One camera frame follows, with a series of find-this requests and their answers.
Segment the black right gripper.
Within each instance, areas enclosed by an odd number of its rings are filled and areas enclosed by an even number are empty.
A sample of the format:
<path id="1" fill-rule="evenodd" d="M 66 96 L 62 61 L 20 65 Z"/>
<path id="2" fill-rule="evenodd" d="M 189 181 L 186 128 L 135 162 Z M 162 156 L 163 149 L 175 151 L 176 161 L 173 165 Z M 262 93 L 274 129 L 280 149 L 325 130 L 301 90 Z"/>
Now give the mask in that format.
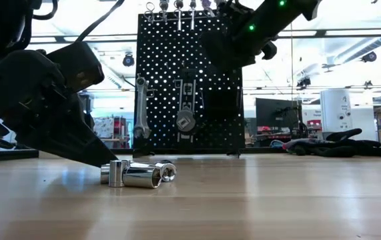
<path id="1" fill-rule="evenodd" d="M 250 20 L 253 9 L 239 1 L 216 1 L 216 17 L 224 24 L 219 30 L 207 30 L 200 35 L 200 45 L 208 59 L 219 70 L 232 70 L 254 64 L 255 56 L 263 53 L 263 59 L 269 60 L 277 53 L 272 41 L 267 41 L 255 53 L 244 53 L 232 43 L 232 37 Z"/>

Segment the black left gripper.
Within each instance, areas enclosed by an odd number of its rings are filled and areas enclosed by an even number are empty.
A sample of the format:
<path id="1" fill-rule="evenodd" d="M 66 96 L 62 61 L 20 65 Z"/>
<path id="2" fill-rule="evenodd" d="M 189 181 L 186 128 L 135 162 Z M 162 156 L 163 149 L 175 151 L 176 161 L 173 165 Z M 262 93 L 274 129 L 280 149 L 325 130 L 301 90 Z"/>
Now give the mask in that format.
<path id="1" fill-rule="evenodd" d="M 0 61 L 0 136 L 13 131 L 20 144 L 94 167 L 117 160 L 85 122 L 78 96 L 103 79 L 85 42 L 8 54 Z"/>

